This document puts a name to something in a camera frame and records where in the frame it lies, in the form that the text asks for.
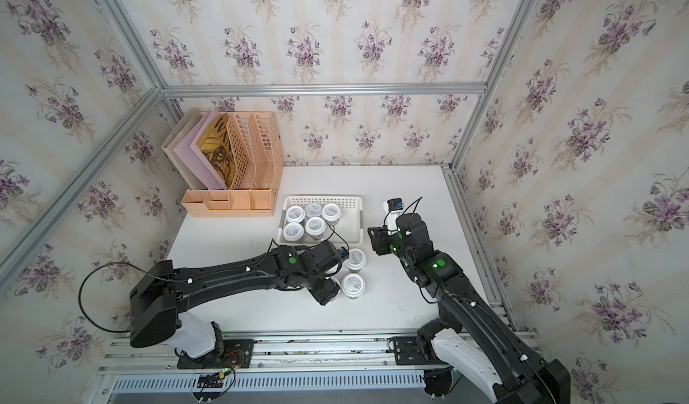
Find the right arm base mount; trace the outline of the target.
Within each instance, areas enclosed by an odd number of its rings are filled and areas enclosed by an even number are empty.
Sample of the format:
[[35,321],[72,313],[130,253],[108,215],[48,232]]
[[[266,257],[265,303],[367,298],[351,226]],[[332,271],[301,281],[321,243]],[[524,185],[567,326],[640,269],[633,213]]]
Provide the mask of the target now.
[[396,336],[388,340],[397,366],[421,366],[422,364],[443,364],[432,348],[432,340],[450,325],[441,319],[429,321],[413,336]]

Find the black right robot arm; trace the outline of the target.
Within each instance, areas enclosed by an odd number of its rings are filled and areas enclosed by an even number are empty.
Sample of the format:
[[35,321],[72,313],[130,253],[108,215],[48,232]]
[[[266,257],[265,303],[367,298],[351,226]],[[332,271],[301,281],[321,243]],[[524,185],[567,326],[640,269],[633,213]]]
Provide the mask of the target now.
[[420,215],[400,215],[392,228],[367,233],[371,249],[396,256],[439,306],[439,318],[417,332],[424,357],[452,366],[493,403],[571,402],[572,377],[564,365],[544,359],[500,319],[462,267],[434,248]]

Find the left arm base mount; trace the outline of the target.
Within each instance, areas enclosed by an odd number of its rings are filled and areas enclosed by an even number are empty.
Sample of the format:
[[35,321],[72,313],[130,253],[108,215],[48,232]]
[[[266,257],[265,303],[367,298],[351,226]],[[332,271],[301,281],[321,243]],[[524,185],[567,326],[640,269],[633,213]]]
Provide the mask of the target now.
[[252,339],[224,339],[220,326],[212,321],[215,347],[202,357],[191,358],[185,352],[175,350],[180,370],[248,368],[255,341]]

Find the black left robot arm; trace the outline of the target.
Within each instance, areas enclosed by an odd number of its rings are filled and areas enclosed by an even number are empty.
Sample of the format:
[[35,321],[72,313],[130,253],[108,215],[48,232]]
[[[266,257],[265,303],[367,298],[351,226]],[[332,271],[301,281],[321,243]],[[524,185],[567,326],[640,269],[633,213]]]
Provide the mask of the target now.
[[202,321],[190,310],[235,294],[258,290],[306,289],[320,305],[338,293],[332,269],[349,258],[346,247],[332,242],[314,246],[278,245],[254,258],[204,268],[154,265],[130,292],[132,348],[171,346],[191,359],[225,353],[222,332],[214,321]]

